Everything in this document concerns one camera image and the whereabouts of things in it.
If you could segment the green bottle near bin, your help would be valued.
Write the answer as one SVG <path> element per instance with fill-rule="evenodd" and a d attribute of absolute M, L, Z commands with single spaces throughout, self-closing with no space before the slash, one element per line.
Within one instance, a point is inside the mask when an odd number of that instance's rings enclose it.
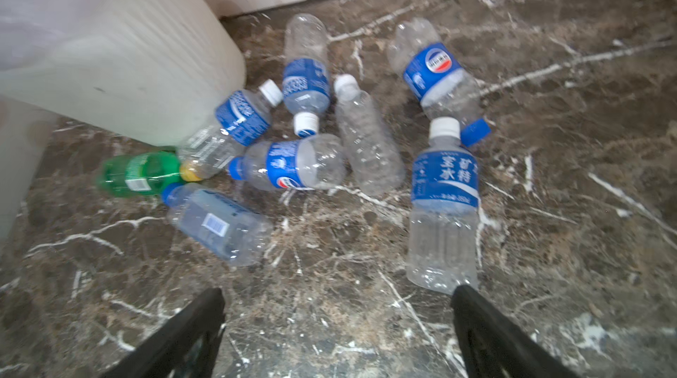
<path fill-rule="evenodd" d="M 97 187 L 115 197 L 155 196 L 175 183 L 200 182 L 174 152 L 146 152 L 106 160 L 96 175 Z"/>

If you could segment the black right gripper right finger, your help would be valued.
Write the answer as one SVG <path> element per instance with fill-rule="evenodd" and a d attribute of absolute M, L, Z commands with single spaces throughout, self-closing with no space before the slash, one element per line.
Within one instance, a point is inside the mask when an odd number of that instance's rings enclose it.
<path fill-rule="evenodd" d="M 454 330 L 466 373 L 481 377 L 574 377 L 472 286 L 451 296 Z"/>

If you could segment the blue label white cap bottle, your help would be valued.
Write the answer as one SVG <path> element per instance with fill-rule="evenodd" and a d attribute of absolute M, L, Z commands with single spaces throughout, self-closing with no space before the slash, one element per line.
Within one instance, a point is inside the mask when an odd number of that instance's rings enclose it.
<path fill-rule="evenodd" d="M 475 235 L 479 226 L 479 165 L 462 147 L 459 122 L 430 124 L 428 148 L 413 164 L 407 278 L 451 295 L 477 286 Z"/>

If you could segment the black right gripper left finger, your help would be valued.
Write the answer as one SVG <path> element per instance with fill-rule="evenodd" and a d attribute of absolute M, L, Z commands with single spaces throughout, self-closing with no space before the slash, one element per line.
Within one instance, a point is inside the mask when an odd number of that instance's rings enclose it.
<path fill-rule="evenodd" d="M 223 338 L 225 299 L 204 290 L 103 377 L 211 377 Z"/>

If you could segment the small Pepsi label bottle back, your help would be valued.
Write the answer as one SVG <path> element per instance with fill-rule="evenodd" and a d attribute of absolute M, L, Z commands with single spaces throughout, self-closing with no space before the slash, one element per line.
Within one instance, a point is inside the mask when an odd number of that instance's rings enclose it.
<path fill-rule="evenodd" d="M 461 142 L 467 147 L 490 135 L 477 80 L 444 45 L 426 18 L 413 18 L 397 25 L 387 57 L 428 119 L 453 117 L 458 120 Z"/>

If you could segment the white ribbed waste bin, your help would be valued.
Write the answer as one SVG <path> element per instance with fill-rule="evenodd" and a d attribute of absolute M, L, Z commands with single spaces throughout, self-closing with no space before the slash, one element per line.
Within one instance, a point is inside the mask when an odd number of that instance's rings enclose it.
<path fill-rule="evenodd" d="M 59 117 L 176 145 L 245 78 L 240 49 L 205 0 L 99 0 L 65 41 L 1 69 L 1 234 Z"/>

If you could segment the clear bottle barcode blue cap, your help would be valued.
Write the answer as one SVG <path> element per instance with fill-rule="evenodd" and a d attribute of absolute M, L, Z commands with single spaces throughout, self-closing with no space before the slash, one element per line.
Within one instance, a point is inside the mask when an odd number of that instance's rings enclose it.
<path fill-rule="evenodd" d="M 260 262 L 273 223 L 215 189 L 197 183 L 173 183 L 161 193 L 167 220 L 233 267 Z"/>

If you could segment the Pepsi water bottle blue cap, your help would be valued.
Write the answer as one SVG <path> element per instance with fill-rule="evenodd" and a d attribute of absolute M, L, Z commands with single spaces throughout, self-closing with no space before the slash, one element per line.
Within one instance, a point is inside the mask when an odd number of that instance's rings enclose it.
<path fill-rule="evenodd" d="M 342 184 L 347 161 L 340 139 L 320 134 L 291 141 L 261 141 L 234 158 L 229 175 L 256 189 L 325 190 Z"/>

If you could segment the Pocari Sweat bottle lying sideways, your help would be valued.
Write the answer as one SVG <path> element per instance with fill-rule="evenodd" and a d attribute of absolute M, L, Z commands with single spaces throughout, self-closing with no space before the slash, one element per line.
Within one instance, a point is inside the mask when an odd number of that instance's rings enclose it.
<path fill-rule="evenodd" d="M 243 89 L 228 96 L 213 116 L 178 146 L 183 180 L 200 182 L 220 173 L 268 131 L 272 111 L 282 99 L 282 91 L 271 79 L 255 92 Z"/>

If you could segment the Pocari Sweat bottle label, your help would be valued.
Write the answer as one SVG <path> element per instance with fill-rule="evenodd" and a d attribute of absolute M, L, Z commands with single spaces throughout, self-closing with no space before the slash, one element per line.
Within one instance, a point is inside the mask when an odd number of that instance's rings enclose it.
<path fill-rule="evenodd" d="M 328 44 L 319 18 L 302 13 L 287 22 L 283 95 L 299 138 L 319 133 L 320 119 L 331 105 Z"/>

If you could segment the clear unlabelled crushed bottle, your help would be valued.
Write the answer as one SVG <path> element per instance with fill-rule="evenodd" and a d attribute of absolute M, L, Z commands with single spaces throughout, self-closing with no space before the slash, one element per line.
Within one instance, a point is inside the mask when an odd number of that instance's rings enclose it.
<path fill-rule="evenodd" d="M 375 100 L 354 76 L 334 80 L 335 115 L 354 180 L 368 196 L 382 196 L 405 180 L 400 149 Z"/>

